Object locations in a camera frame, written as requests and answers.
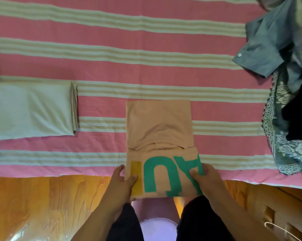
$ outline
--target person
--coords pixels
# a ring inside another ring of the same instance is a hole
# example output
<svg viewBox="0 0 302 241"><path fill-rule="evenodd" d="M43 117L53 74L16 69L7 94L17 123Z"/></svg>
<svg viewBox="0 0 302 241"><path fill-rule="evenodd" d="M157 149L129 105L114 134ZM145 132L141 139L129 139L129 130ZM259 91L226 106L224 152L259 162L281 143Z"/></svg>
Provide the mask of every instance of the person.
<svg viewBox="0 0 302 241"><path fill-rule="evenodd" d="M124 165L121 165L114 170L99 206L71 241L144 240L139 220L129 204L130 191L137 176L124 181L120 176L123 169ZM177 241L278 240L233 200L213 166L203 164L203 170L205 175L190 171L204 195L184 207L177 226Z"/></svg>

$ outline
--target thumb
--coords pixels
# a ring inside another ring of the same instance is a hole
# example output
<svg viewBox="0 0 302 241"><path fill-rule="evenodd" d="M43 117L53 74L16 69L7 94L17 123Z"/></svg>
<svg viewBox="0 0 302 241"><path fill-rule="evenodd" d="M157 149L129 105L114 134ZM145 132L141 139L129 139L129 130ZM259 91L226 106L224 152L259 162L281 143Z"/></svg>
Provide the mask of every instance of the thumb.
<svg viewBox="0 0 302 241"><path fill-rule="evenodd" d="M133 185L135 184L135 182L137 181L137 175L136 174L134 174L134 175L132 175L132 176L130 176L128 179L127 179L127 183L128 183L128 185L129 185L129 187L130 187L130 189L133 187Z"/></svg>
<svg viewBox="0 0 302 241"><path fill-rule="evenodd" d="M198 183L201 181L201 179L202 179L202 175L200 175L198 172L196 172L195 170L193 170L193 169L191 169L190 171L189 171L189 174L190 174L190 176L194 179L194 180L196 180Z"/></svg>

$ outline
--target hand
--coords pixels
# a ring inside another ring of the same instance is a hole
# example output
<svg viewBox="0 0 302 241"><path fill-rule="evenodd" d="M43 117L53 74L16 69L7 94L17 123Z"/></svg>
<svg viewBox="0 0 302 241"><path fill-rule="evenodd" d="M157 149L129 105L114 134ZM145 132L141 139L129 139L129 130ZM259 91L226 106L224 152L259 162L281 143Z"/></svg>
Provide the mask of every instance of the hand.
<svg viewBox="0 0 302 241"><path fill-rule="evenodd" d="M114 170L110 183L99 204L102 210L112 215L113 221L116 221L121 215L123 205L130 201L131 188L137 181L137 175L133 175L124 181L124 177L120 176L123 169L124 165L121 165Z"/></svg>
<svg viewBox="0 0 302 241"><path fill-rule="evenodd" d="M209 164L202 164L202 168L205 175L200 175L195 170L190 170L190 175L198 182L202 193L209 200L211 206L231 198L217 170Z"/></svg>

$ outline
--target pink stripe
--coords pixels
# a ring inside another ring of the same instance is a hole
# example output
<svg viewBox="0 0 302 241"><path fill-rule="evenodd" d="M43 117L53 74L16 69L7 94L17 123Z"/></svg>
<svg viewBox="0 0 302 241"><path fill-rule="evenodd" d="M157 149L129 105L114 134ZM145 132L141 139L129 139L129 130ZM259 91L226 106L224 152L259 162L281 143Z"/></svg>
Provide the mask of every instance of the pink stripe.
<svg viewBox="0 0 302 241"><path fill-rule="evenodd" d="M242 37L129 31L11 17L0 17L0 37L133 50L231 56L237 54L246 43L246 39Z"/></svg>
<svg viewBox="0 0 302 241"><path fill-rule="evenodd" d="M61 167L61 166L17 166L0 165L0 177L42 177L61 175L98 175L111 176L115 167ZM219 170L224 180L239 180L251 183L263 183L271 185L281 185L287 187L302 188L302 173L286 176L278 170L259 169L259 170Z"/></svg>
<svg viewBox="0 0 302 241"><path fill-rule="evenodd" d="M270 79L255 78L245 70L161 67L10 54L0 54L0 75L232 89L269 89L271 86Z"/></svg>
<svg viewBox="0 0 302 241"><path fill-rule="evenodd" d="M194 141L199 154L271 154L265 136L230 137L195 135ZM76 136L0 140L0 150L126 152L127 148L125 133L78 132Z"/></svg>
<svg viewBox="0 0 302 241"><path fill-rule="evenodd" d="M257 4L193 0L11 0L53 4L73 9L99 10L132 16L245 23L265 12Z"/></svg>
<svg viewBox="0 0 302 241"><path fill-rule="evenodd" d="M126 101L128 99L79 96L79 115L125 118ZM191 101L191 116L193 120L201 121L260 122L264 107L264 103Z"/></svg>

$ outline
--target bed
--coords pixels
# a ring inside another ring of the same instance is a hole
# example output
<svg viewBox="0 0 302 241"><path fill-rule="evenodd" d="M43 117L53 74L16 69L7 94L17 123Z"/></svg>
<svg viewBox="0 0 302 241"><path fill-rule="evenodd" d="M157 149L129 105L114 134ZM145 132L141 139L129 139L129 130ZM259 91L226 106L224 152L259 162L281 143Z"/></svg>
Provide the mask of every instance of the bed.
<svg viewBox="0 0 302 241"><path fill-rule="evenodd" d="M78 84L75 136L0 141L0 176L111 175L125 101L189 99L201 161L223 179L302 189L277 170L261 118L271 86L232 62L255 0L0 0L0 81Z"/></svg>

